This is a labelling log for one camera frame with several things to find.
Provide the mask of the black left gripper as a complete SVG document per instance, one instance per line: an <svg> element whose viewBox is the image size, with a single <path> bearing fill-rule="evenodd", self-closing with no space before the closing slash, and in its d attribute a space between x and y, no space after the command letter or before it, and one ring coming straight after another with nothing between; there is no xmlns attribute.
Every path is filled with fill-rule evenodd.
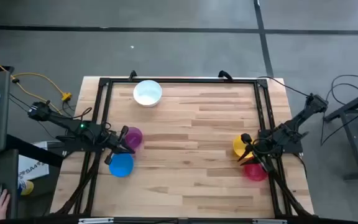
<svg viewBox="0 0 358 224"><path fill-rule="evenodd" d="M121 129L121 133L116 138L116 140L111 140L111 138L109 138L108 143L107 143L107 148L109 148L111 150L111 152L109 153L107 158L105 158L105 160L104 160L104 163L106 165L110 165L110 163L112 161L112 156L114 154L134 154L135 153L135 150L133 150L130 146L128 146L124 140L128 130L129 130L128 126L123 126Z"/></svg>

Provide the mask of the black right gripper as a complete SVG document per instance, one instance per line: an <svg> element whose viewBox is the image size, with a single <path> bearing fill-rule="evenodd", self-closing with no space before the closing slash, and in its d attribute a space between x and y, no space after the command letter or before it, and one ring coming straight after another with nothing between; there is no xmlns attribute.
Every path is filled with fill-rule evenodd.
<svg viewBox="0 0 358 224"><path fill-rule="evenodd" d="M258 164L261 163L267 173L272 171L272 166L269 165L267 157L272 152L272 143L269 139L258 138L252 140L250 144L245 147L244 153L238 158L238 162L243 160L248 154L253 153L253 157L243 162L241 165Z"/></svg>

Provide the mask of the yellow bowl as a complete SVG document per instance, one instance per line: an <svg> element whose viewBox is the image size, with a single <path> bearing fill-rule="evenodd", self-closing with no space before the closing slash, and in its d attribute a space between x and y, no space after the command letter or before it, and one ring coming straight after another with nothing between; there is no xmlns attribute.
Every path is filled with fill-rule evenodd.
<svg viewBox="0 0 358 224"><path fill-rule="evenodd" d="M253 157L253 153L248 153L246 156L244 153L246 152L246 146L252 142L252 138L249 134L241 134L238 135L235 140L232 142L232 147L235 155L237 155L240 159L250 159Z"/></svg>

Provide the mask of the blue bowl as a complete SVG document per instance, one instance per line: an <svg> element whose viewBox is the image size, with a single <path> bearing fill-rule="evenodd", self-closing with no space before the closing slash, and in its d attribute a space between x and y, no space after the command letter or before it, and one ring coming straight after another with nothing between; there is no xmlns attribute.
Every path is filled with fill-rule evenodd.
<svg viewBox="0 0 358 224"><path fill-rule="evenodd" d="M127 177L134 168L134 158L130 154L114 154L109 165L110 173L115 177Z"/></svg>

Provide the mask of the purple translucent bowl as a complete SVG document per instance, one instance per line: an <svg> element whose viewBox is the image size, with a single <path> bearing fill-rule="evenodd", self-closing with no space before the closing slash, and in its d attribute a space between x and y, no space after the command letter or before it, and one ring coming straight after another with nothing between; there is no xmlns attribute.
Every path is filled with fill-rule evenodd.
<svg viewBox="0 0 358 224"><path fill-rule="evenodd" d="M136 150L142 143L143 134L139 128L129 127L125 142L131 149Z"/></svg>

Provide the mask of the red translucent bowl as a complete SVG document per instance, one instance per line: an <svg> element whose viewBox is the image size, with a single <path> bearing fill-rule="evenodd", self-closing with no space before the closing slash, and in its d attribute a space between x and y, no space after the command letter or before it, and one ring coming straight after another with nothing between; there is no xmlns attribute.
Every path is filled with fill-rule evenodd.
<svg viewBox="0 0 358 224"><path fill-rule="evenodd" d="M243 166L243 173L249 180L256 182L265 180L268 176L261 163L246 163Z"/></svg>

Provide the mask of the white bowl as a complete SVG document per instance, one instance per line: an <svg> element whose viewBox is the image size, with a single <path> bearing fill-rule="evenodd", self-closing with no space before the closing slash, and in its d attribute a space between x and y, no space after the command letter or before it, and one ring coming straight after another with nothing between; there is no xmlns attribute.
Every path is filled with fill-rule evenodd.
<svg viewBox="0 0 358 224"><path fill-rule="evenodd" d="M138 83L133 90L135 101L144 107L153 107L162 98L162 87L153 80L144 80Z"/></svg>

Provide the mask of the black beam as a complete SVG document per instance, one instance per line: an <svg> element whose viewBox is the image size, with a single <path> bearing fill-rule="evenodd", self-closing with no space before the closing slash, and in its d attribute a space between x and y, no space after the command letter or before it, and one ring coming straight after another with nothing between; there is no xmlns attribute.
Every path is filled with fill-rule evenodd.
<svg viewBox="0 0 358 224"><path fill-rule="evenodd" d="M62 156L37 147L10 134L6 136L6 149L17 149L20 155L35 159L44 164L54 167L62 166Z"/></svg>

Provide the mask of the white printed SA4 box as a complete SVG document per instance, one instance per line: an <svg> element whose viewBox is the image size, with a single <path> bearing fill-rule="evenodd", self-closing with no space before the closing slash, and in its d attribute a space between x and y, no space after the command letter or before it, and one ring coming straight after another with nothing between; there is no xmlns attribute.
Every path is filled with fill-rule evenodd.
<svg viewBox="0 0 358 224"><path fill-rule="evenodd" d="M46 175L49 175L48 164L19 155L18 178L20 180L33 180Z"/></svg>

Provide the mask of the yellow and blue package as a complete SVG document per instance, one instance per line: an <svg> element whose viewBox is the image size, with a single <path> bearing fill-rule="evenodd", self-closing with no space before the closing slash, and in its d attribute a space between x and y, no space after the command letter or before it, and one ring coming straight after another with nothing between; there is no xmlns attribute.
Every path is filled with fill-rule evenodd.
<svg viewBox="0 0 358 224"><path fill-rule="evenodd" d="M34 189L34 183L30 180L18 180L17 191L19 195L26 196L32 193Z"/></svg>

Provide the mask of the black desk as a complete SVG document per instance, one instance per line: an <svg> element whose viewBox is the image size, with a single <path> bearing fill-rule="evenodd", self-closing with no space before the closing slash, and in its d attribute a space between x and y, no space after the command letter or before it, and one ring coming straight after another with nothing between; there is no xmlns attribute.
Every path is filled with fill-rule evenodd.
<svg viewBox="0 0 358 224"><path fill-rule="evenodd" d="M0 152L0 187L6 189L11 196L7 206L7 219L17 218L18 199L18 151L7 150Z"/></svg>

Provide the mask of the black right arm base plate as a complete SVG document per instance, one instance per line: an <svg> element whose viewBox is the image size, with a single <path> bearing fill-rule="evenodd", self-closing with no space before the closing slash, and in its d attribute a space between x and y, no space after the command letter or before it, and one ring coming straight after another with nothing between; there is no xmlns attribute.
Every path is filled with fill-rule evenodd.
<svg viewBox="0 0 358 224"><path fill-rule="evenodd" d="M259 138L269 139L272 143L272 153L299 154L303 152L301 140L296 136L297 131L286 129L266 129L260 130Z"/></svg>

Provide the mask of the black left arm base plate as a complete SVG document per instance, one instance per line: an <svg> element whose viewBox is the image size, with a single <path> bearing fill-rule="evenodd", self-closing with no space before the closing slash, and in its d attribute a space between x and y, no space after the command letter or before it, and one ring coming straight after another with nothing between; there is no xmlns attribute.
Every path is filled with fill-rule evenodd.
<svg viewBox="0 0 358 224"><path fill-rule="evenodd" d="M77 152L77 151L85 151L85 152L102 152L104 149L93 143L92 140L88 139L87 137L80 136L75 137L73 141L65 141L64 143L65 149L70 152Z"/></svg>

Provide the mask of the silver bracket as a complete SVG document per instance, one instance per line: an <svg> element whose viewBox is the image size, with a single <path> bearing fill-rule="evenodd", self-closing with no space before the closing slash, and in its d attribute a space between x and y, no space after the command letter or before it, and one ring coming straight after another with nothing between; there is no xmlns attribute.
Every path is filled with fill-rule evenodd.
<svg viewBox="0 0 358 224"><path fill-rule="evenodd" d="M78 224L112 224L114 223L113 217L107 218L81 218L78 220Z"/></svg>
<svg viewBox="0 0 358 224"><path fill-rule="evenodd" d="M253 219L252 224L288 224L286 220L280 220L280 219Z"/></svg>

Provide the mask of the black aluminium frame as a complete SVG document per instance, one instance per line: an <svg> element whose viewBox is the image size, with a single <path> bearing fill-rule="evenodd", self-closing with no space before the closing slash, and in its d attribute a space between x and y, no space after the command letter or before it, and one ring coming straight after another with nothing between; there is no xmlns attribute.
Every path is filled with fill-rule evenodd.
<svg viewBox="0 0 358 224"><path fill-rule="evenodd" d="M101 164L91 213L96 217L272 218L268 180L246 178L232 149L255 136L264 101L248 83L167 82L153 107L133 98L133 83L115 83L107 120L113 130L139 128L143 141L127 177Z"/></svg>

